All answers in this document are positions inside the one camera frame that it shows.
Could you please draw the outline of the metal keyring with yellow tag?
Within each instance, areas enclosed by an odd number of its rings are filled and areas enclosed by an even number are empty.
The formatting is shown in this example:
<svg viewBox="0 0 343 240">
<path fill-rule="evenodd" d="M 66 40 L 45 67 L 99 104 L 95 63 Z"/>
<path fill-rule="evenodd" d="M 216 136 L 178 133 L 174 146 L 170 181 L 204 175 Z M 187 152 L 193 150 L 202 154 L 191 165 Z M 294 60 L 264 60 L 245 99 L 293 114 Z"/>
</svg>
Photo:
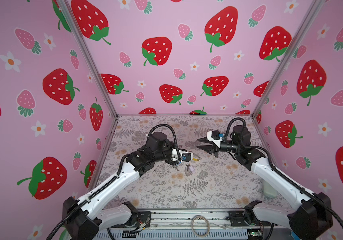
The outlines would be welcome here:
<svg viewBox="0 0 343 240">
<path fill-rule="evenodd" d="M 192 155 L 192 161 L 196 161 L 199 162 L 202 158 L 200 156 L 198 156 L 197 154 L 193 154 Z"/>
</svg>

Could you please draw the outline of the key with blue tag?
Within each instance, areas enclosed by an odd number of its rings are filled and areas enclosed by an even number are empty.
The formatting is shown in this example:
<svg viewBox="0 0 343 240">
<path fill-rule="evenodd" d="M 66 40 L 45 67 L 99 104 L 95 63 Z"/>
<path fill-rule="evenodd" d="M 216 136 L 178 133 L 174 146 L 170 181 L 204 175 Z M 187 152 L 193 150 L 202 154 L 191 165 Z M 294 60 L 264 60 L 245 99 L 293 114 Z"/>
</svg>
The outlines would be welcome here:
<svg viewBox="0 0 343 240">
<path fill-rule="evenodd" d="M 176 171 L 179 171 L 179 165 L 180 165 L 180 162 L 175 162 L 172 164 L 172 167 L 173 169 L 175 169 Z"/>
</svg>

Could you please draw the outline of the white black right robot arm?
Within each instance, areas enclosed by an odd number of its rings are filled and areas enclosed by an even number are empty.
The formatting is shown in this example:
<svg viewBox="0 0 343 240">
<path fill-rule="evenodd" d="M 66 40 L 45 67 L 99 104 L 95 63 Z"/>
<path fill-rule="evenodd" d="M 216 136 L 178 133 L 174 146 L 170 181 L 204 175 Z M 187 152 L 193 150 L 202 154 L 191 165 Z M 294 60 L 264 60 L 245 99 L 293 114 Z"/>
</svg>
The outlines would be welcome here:
<svg viewBox="0 0 343 240">
<path fill-rule="evenodd" d="M 226 152 L 249 171 L 257 174 L 290 204 L 289 208 L 253 201 L 244 208 L 248 225 L 270 222 L 291 229 L 302 240 L 315 240 L 333 226 L 331 201 L 325 194 L 315 194 L 299 185 L 276 168 L 268 152 L 251 144 L 251 133 L 244 126 L 235 126 L 231 136 L 210 131 L 198 141 L 199 149 L 218 157 Z"/>
</svg>

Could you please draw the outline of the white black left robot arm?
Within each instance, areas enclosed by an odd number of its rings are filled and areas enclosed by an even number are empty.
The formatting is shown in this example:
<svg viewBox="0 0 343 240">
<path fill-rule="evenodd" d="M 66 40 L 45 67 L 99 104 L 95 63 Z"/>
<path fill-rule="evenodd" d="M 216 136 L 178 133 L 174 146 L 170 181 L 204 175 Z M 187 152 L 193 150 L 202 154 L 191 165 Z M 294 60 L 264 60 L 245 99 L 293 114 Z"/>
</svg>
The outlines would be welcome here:
<svg viewBox="0 0 343 240">
<path fill-rule="evenodd" d="M 155 163 L 175 166 L 191 160 L 191 156 L 161 132 L 148 135 L 145 145 L 123 156 L 115 174 L 77 200 L 69 197 L 64 201 L 59 226 L 65 227 L 72 240 L 91 240 L 100 230 L 133 224 L 137 210 L 131 203 L 109 210 L 104 207 L 125 187 L 151 170 Z"/>
</svg>

